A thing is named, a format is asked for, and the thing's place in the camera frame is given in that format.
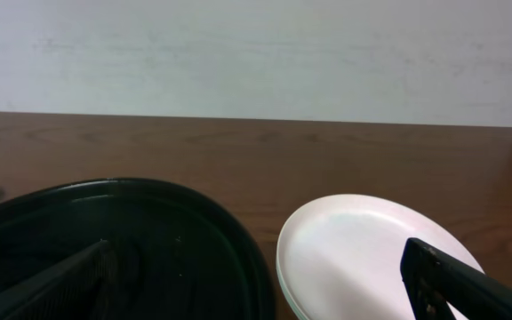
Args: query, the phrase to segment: wood grain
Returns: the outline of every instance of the wood grain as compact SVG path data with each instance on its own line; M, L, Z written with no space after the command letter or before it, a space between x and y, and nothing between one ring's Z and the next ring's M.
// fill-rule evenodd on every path
M512 287L512 128L0 113L4 199L104 177L208 195L250 231L275 279L290 214L356 193L423 212ZM293 319L276 295L278 318Z

